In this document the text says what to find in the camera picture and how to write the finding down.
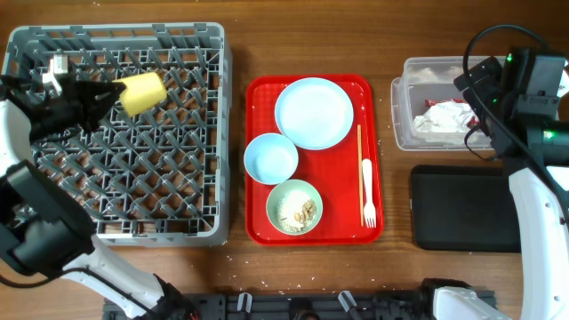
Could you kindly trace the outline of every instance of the clear plastic container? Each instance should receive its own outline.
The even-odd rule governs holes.
[[[470,57],[469,68],[486,58]],[[405,62],[403,75],[391,83],[391,117],[400,149],[466,150],[465,132],[417,132],[413,125],[413,119],[429,109],[425,107],[425,100],[463,99],[453,84],[461,74],[462,57],[410,58]],[[492,148],[490,138],[482,132],[470,136],[469,146],[477,150]]]

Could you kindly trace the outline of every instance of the plastic container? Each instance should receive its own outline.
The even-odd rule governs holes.
[[[487,57],[470,57],[469,68]],[[413,125],[416,116],[428,108],[425,100],[461,99],[453,80],[462,74],[462,57],[410,58],[404,64],[403,75],[391,83],[391,117],[397,146],[403,151],[467,150],[464,133],[417,132]],[[490,138],[475,132],[469,138],[473,149],[491,149]]]
[[[20,27],[10,35],[2,72],[41,83],[55,53],[69,56],[80,80],[157,72],[168,89],[138,116],[117,103],[97,132],[33,146],[38,167],[82,204],[101,240],[147,247],[227,241],[232,58],[223,27]],[[32,101],[42,100],[38,89],[28,92]]]
[[[245,143],[267,133],[278,132],[275,105],[288,84],[311,76],[263,76],[247,89]],[[357,75],[313,76],[339,85],[354,107],[354,122],[348,135],[337,145],[324,150],[298,148],[299,165],[291,179],[304,180],[322,197],[322,219],[305,235],[288,236],[276,230],[266,212],[266,202],[273,186],[245,175],[245,227],[249,237],[263,245],[334,245],[368,244],[383,231],[380,161],[378,157],[372,88]],[[357,125],[362,125],[362,154],[373,164],[373,203],[377,228],[360,225],[359,179],[357,177]]]

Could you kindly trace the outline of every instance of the black base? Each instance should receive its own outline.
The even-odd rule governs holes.
[[[417,292],[412,290],[377,292],[374,295],[355,295],[362,320],[429,320],[426,315],[414,316]],[[494,292],[477,291],[478,297],[496,308]],[[202,320],[290,320],[289,302],[305,298],[323,320],[346,320],[349,315],[338,301],[338,294],[262,295],[253,296],[250,314],[237,312],[237,296],[220,294],[190,294],[187,297],[199,309]],[[105,301],[103,320],[126,320],[121,308]]]

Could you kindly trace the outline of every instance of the crumpled paper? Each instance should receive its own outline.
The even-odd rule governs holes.
[[[438,102],[422,116],[416,116],[413,124],[417,132],[468,132],[469,123],[476,115],[468,103],[453,100]]]

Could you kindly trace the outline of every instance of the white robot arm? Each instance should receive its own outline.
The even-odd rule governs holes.
[[[85,285],[113,301],[131,319],[197,320],[199,314],[171,284],[135,268],[112,252],[94,234],[91,218],[73,198],[59,189],[31,163],[30,137],[42,139],[70,125],[96,125],[124,90],[122,84],[78,84],[67,79],[60,86],[63,96],[40,107],[40,114],[16,98],[19,79],[0,77],[0,258],[22,275],[42,273],[46,280],[16,284],[0,276],[0,283],[30,288],[64,278]],[[107,94],[92,105],[74,104],[76,95]],[[81,101],[90,97],[81,97]],[[76,113],[86,107],[91,113]],[[37,215],[13,227],[14,210],[22,204]]]
[[[548,167],[565,191],[569,168]],[[521,320],[569,319],[569,232],[560,224],[561,206],[553,192],[529,169],[509,176],[519,220],[524,267]],[[436,289],[433,316],[437,320],[509,319],[464,288]]]

